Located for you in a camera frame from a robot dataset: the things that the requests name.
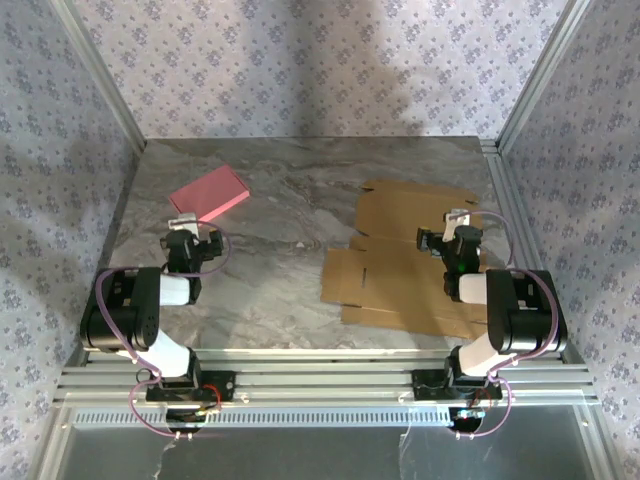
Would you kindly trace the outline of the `brown cardboard box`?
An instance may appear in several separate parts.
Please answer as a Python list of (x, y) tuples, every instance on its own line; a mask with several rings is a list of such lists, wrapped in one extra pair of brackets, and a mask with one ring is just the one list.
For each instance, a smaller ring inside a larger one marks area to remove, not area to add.
[(389, 179), (368, 180), (346, 249), (329, 249), (321, 295), (345, 324), (474, 340), (487, 331), (486, 308), (453, 301), (442, 260), (417, 248), (417, 231), (445, 229), (445, 214), (475, 210), (469, 190)]

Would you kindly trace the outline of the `pink flat box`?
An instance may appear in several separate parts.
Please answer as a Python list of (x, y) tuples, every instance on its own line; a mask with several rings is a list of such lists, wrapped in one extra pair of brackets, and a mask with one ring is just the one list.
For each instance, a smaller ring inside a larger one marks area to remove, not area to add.
[(194, 213), (211, 221), (250, 196), (248, 186), (229, 166), (223, 165), (169, 195), (180, 214)]

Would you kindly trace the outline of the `grey metal sheet panel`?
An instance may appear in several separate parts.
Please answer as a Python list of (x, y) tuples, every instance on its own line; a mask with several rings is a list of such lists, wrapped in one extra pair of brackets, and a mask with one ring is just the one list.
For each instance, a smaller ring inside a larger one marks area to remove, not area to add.
[(62, 411), (29, 480), (624, 480), (596, 408), (494, 409), (500, 429), (457, 438), (418, 409), (234, 410), (209, 434), (172, 440), (120, 409)]

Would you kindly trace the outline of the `aluminium side rail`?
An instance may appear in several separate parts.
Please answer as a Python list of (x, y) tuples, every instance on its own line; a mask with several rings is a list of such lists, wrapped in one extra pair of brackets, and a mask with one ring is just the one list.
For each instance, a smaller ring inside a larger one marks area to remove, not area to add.
[(484, 145), (482, 150), (512, 255), (505, 274), (490, 276), (490, 311), (498, 315), (490, 322), (490, 333), (500, 349), (514, 353), (518, 361), (545, 354), (577, 359), (551, 274), (543, 268), (535, 248), (513, 173), (495, 146)]

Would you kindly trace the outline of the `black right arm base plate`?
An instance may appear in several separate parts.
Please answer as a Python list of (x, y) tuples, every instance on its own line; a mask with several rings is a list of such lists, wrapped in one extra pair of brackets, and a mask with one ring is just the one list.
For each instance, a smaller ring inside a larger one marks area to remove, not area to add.
[(456, 376), (452, 371), (418, 369), (411, 372), (414, 399), (418, 401), (444, 400), (501, 400), (500, 386), (484, 377)]

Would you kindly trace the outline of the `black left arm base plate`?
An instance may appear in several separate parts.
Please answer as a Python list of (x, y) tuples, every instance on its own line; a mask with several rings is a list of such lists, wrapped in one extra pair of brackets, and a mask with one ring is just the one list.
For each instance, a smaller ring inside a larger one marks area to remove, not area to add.
[(149, 402), (217, 403), (233, 400), (236, 374), (233, 371), (208, 370), (195, 378), (165, 378), (158, 386), (147, 388)]

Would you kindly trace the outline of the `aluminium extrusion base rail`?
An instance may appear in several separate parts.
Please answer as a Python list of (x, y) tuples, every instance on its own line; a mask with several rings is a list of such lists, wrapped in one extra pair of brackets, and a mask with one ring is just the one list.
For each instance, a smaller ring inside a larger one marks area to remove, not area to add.
[[(235, 372), (232, 406), (408, 405), (411, 373), (440, 369), (443, 349), (201, 349), (203, 368)], [(57, 403), (124, 406), (135, 366), (113, 354), (91, 353), (63, 370)], [(595, 404), (587, 366), (568, 355), (546, 355), (504, 369), (518, 406)]]

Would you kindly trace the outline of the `aluminium frame post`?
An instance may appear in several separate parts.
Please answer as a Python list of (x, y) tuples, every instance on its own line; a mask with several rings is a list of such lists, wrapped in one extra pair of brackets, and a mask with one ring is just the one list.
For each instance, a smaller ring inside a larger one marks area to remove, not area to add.
[(591, 3), (592, 0), (566, 0), (564, 9), (496, 139), (496, 148), (500, 155), (505, 155), (512, 148), (563, 59)]
[(92, 40), (89, 30), (85, 27), (72, 0), (48, 1), (61, 21), (71, 45), (91, 75), (132, 149), (138, 156), (141, 156), (146, 147), (146, 138), (121, 95), (107, 64)]

